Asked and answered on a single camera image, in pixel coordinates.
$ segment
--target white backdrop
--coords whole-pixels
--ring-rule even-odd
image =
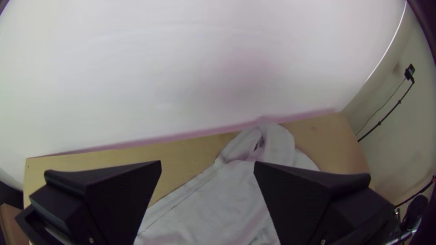
[[[10,0],[0,15],[0,167],[22,182],[26,157],[341,110],[404,6]]]

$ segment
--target wooden table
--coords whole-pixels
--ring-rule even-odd
[[[296,146],[321,171],[353,174],[369,172],[368,164],[348,121],[341,113],[282,124]],[[29,194],[45,184],[44,171],[79,171],[152,160],[162,161],[162,175],[149,205],[183,185],[210,166],[238,132],[179,140],[142,147],[72,155],[28,158],[24,176],[24,205]]]

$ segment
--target white wall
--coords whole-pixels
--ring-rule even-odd
[[[404,69],[410,63],[415,66],[416,84],[384,123],[360,142],[377,191],[393,203],[421,189],[436,173],[436,68],[425,36],[410,9],[403,22],[400,39],[393,43],[395,48],[389,50],[388,59],[378,68],[376,77],[365,85],[375,90],[359,92],[344,109],[357,132],[401,83]],[[389,112],[409,84],[406,81],[400,87],[358,137]]]
[[[21,182],[26,157],[342,110],[404,4],[11,0],[0,16],[0,167]]]

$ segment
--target white towel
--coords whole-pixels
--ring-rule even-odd
[[[279,244],[254,162],[318,170],[289,131],[265,124],[242,131],[203,174],[147,209],[135,245]]]

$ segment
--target white cloth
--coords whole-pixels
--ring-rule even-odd
[[[203,174],[147,209],[134,244],[279,244],[253,174],[256,160],[318,170],[287,129],[244,130]]]

